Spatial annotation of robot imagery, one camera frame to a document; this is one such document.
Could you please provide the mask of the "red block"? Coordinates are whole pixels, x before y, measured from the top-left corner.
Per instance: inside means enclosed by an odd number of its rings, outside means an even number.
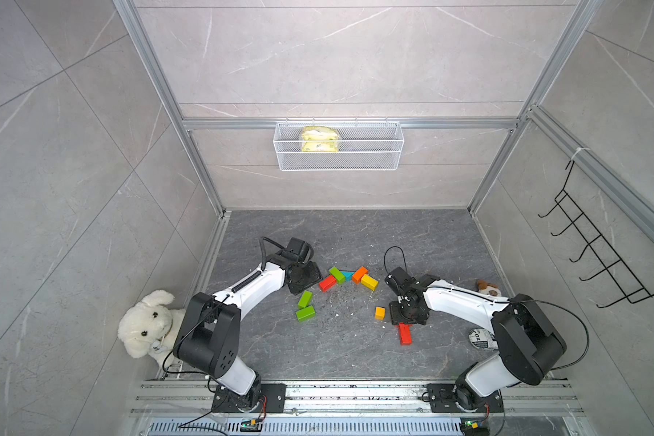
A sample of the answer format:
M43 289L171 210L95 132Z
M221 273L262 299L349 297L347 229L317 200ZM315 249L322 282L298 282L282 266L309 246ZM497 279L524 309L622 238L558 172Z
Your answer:
M319 288L322 292L326 292L334 287L334 285L337 285L337 283L337 279L333 275L329 275L319 282Z

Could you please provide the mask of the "yellow rectangular block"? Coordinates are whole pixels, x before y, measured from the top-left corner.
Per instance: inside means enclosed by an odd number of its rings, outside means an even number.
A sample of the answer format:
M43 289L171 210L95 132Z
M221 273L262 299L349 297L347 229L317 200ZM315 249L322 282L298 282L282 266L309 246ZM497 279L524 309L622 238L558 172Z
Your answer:
M364 287L366 287L367 289L374 292L376 290L379 282L376 279L372 278L370 275L365 274L361 278L360 284L363 285Z

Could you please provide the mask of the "orange block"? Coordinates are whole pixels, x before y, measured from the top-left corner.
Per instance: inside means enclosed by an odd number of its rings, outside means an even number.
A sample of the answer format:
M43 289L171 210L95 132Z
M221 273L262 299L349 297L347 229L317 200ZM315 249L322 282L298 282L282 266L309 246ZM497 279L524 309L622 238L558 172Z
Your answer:
M352 274L352 281L354 283L361 283L363 276L368 274L368 269L365 267L360 267L356 272Z

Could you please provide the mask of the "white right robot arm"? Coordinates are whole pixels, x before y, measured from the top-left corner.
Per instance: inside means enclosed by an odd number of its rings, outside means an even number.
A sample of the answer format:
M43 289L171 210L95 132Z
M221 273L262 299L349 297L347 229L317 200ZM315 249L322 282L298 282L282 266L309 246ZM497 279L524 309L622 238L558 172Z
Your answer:
M389 272L385 283L397 296L391 304L394 323L424 325L431 312L444 312L485 330L496 341L495 354L474 363L454 385L465 410L502 388L540 384L567 350L561 334L528 295L481 294L430 275L417 279L401 267Z

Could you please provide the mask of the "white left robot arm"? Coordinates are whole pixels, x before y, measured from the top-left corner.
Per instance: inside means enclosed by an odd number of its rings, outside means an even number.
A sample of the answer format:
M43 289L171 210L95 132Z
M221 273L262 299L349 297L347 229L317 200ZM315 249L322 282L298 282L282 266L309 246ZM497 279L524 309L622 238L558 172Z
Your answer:
M259 399L261 376L238 354L243 318L274 292L286 287L300 294L322 279L306 241L293 237L283 246L262 237L260 249L261 262L250 274L219 292L192 298L172 348L176 359L250 403Z

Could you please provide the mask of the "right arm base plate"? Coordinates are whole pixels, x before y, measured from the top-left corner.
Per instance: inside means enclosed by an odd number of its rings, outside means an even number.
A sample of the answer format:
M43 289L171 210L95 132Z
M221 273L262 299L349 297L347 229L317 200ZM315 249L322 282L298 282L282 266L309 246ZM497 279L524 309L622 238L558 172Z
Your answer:
M427 384L421 399L430 405L432 412L438 413L497 413L504 411L500 391L493 392L487 397L481 397L467 388L458 387L452 381Z

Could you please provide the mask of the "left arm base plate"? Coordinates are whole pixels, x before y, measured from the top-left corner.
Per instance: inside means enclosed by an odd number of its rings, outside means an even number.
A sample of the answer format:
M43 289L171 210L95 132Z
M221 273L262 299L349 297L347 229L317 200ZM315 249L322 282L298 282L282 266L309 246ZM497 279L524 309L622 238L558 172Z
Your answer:
M261 383L245 395L239 395L225 387L217 388L212 411L282 413L287 399L286 390L285 383Z

